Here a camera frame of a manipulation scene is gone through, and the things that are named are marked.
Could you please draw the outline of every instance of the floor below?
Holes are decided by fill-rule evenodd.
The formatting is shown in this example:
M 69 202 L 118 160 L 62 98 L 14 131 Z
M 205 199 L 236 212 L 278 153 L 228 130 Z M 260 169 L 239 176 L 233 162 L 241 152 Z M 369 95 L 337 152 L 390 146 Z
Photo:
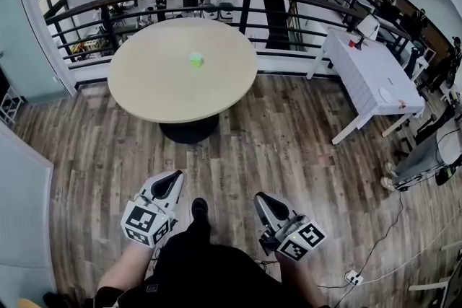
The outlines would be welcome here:
M 343 286 L 344 274 L 364 265 L 399 212 L 399 194 L 380 186 L 383 163 L 395 160 L 399 139 L 411 138 L 430 111 L 439 116 L 444 110 L 437 100 L 428 106 L 421 120 L 399 133 L 382 138 L 392 120 L 375 117 L 333 146 L 331 139 L 354 118 L 340 83 L 258 76 L 247 95 L 219 115 L 217 132 L 186 146 L 165 138 L 156 123 L 122 110 L 102 83 L 81 87 L 72 99 L 26 106 L 15 131 L 55 164 L 51 247 L 61 293 L 79 301 L 94 294 L 126 243 L 119 227 L 126 201 L 149 176 L 173 169 L 187 178 L 174 232 L 186 229 L 191 202 L 201 196 L 209 203 L 213 242 L 273 260 L 258 244 L 263 229 L 253 196 L 278 193 L 328 234 L 308 256 L 317 283 Z M 437 236 L 459 207 L 460 181 L 456 175 L 438 187 L 429 180 L 401 193 L 403 213 L 375 248 L 365 281 L 391 272 Z M 408 286 L 448 276 L 456 250 L 439 247 L 460 239 L 462 222 L 456 220 L 419 257 L 358 286 L 340 307 L 422 307 L 432 293 L 408 292 Z M 277 265 L 270 267 L 278 278 Z M 334 307 L 349 288 L 323 290 Z

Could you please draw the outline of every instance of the wooden tabletop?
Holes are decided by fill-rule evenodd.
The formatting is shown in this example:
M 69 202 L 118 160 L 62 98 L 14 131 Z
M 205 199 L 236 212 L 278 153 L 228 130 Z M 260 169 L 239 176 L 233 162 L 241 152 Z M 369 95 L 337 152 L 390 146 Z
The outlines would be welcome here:
M 191 53 L 203 56 L 191 65 Z M 108 84 L 127 112 L 159 123 L 183 123 L 235 104 L 256 77 L 256 52 L 236 28 L 203 18 L 151 25 L 115 53 Z

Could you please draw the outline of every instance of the white device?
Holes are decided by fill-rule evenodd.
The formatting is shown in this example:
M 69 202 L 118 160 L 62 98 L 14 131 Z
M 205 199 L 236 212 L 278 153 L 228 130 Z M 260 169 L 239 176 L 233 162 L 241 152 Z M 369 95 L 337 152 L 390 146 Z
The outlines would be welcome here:
M 327 238 L 316 222 L 304 214 L 297 214 L 283 197 L 260 192 L 255 195 L 254 203 L 266 227 L 259 239 L 266 255 L 277 250 L 298 262 Z
M 125 236 L 154 247 L 172 231 L 183 181 L 181 171 L 163 172 L 147 179 L 123 212 L 121 226 Z

